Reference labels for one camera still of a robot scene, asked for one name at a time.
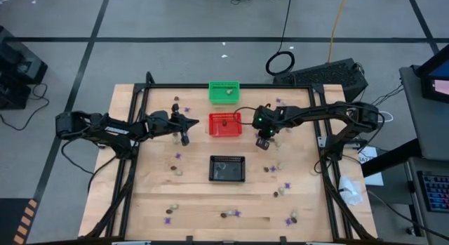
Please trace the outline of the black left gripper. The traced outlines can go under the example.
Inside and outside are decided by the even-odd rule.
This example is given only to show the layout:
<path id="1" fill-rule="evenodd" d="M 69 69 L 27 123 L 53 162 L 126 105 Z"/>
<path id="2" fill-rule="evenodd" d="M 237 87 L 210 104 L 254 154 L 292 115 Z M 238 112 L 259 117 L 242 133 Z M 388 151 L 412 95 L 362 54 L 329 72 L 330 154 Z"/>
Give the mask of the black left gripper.
<path id="1" fill-rule="evenodd" d="M 168 116 L 166 111 L 156 111 L 149 116 L 149 134 L 150 138 L 169 135 L 171 133 L 179 133 L 183 146 L 189 144 L 187 131 L 199 123 L 198 119 L 190 119 L 179 111 L 179 105 L 173 104 L 171 107 L 171 115 Z"/>

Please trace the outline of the red plastic basket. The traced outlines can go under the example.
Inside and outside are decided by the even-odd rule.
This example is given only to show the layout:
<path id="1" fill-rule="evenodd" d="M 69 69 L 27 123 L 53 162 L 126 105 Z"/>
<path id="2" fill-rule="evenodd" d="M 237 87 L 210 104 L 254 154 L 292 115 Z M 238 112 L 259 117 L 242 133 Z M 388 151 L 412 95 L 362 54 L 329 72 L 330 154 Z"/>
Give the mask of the red plastic basket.
<path id="1" fill-rule="evenodd" d="M 208 120 L 209 135 L 216 138 L 237 137 L 242 134 L 240 113 L 211 113 Z"/>

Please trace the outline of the green plastic basket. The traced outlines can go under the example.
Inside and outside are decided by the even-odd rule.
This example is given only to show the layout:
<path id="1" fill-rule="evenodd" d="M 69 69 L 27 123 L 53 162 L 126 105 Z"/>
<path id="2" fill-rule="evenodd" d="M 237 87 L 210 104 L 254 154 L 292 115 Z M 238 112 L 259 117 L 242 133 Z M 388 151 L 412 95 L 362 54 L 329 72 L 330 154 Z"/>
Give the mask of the green plastic basket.
<path id="1" fill-rule="evenodd" d="M 231 95 L 226 94 L 228 89 L 233 90 Z M 213 104 L 236 104 L 240 99 L 240 83 L 238 81 L 210 81 L 208 98 Z"/>

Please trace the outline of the black plastic basket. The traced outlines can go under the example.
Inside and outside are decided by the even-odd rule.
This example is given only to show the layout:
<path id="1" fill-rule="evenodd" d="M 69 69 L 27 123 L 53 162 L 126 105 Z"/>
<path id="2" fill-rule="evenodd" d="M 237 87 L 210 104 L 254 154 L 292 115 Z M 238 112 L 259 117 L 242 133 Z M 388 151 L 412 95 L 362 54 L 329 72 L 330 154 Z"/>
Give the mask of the black plastic basket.
<path id="1" fill-rule="evenodd" d="M 211 155 L 208 180 L 210 182 L 244 183 L 246 181 L 246 158 Z"/>

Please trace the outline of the black computer case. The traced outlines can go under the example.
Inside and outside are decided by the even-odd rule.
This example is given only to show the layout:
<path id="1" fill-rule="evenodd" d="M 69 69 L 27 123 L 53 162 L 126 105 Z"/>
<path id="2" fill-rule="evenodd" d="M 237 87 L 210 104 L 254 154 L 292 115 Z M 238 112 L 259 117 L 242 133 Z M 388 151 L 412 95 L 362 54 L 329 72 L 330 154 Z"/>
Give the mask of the black computer case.
<path id="1" fill-rule="evenodd" d="M 278 75 L 274 77 L 273 84 L 341 85 L 345 100 L 349 102 L 353 101 L 368 86 L 362 65 L 352 58 Z"/>

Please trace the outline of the white paper sign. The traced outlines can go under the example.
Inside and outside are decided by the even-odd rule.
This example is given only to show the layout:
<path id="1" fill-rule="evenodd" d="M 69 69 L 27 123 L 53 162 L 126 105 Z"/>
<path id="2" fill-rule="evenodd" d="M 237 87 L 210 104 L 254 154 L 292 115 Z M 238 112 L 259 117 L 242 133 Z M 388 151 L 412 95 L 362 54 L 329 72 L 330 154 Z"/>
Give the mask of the white paper sign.
<path id="1" fill-rule="evenodd" d="M 358 154 L 359 161 L 364 164 L 370 161 L 371 159 L 374 159 L 377 157 L 377 148 L 376 147 L 365 147 L 361 150 L 361 152 Z M 365 184 L 366 185 L 373 185 L 373 186 L 383 186 L 384 181 L 381 173 L 376 173 L 371 176 L 365 177 Z"/>

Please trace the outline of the white plastic bag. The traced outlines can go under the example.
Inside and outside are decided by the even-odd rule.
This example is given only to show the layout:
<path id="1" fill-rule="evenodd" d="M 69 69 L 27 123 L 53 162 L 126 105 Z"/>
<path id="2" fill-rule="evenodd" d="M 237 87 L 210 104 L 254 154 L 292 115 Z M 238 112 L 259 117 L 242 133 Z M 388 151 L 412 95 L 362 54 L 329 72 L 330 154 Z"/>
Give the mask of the white plastic bag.
<path id="1" fill-rule="evenodd" d="M 355 206 L 363 202 L 360 182 L 346 176 L 340 178 L 338 192 L 347 205 Z"/>

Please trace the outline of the black computer monitor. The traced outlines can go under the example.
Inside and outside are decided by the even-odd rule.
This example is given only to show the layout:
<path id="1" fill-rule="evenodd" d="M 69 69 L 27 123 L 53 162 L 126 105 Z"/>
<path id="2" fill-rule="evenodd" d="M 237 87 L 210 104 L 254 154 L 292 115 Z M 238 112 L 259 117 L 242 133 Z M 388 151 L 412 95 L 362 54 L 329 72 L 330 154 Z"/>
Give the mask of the black computer monitor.
<path id="1" fill-rule="evenodd" d="M 449 44 L 423 65 L 414 68 L 422 97 L 449 104 Z"/>

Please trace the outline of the black equipment case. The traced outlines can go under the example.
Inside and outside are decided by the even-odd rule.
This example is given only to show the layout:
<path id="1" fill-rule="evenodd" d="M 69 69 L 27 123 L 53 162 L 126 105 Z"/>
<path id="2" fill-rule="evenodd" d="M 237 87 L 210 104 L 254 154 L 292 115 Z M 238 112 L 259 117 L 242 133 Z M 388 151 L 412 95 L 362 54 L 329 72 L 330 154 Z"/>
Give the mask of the black equipment case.
<path id="1" fill-rule="evenodd" d="M 39 85 L 48 65 L 0 25 L 0 110 L 26 108 L 30 86 Z"/>

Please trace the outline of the backlit black keyboard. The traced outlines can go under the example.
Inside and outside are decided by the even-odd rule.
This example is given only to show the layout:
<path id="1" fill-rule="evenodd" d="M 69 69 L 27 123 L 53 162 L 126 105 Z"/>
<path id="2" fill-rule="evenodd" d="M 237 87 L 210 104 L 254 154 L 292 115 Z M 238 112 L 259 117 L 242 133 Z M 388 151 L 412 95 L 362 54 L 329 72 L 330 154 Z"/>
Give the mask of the backlit black keyboard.
<path id="1" fill-rule="evenodd" d="M 449 175 L 418 171 L 417 177 L 427 210 L 449 213 Z"/>

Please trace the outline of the grey keyboard desk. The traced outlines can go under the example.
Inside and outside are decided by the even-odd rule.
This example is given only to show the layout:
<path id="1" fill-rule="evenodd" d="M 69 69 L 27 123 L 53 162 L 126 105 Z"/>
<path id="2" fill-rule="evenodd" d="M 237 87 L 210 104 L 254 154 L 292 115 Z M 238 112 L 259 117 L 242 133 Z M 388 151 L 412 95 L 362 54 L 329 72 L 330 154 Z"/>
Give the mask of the grey keyboard desk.
<path id="1" fill-rule="evenodd" d="M 430 212 L 427 210 L 417 177 L 418 171 L 431 171 L 449 175 L 449 162 L 413 157 L 409 159 L 408 166 L 413 186 L 412 199 L 417 221 L 424 226 L 424 229 L 421 229 L 419 234 L 427 239 L 428 245 L 449 245 L 449 213 Z"/>

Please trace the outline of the hazard striped black mat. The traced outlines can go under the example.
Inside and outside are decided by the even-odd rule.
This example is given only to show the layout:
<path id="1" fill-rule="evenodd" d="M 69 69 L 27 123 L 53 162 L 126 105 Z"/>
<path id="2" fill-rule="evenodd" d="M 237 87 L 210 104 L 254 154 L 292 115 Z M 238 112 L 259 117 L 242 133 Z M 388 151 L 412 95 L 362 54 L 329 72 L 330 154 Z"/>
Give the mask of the hazard striped black mat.
<path id="1" fill-rule="evenodd" d="M 38 209 L 36 199 L 0 199 L 0 245 L 24 245 Z"/>

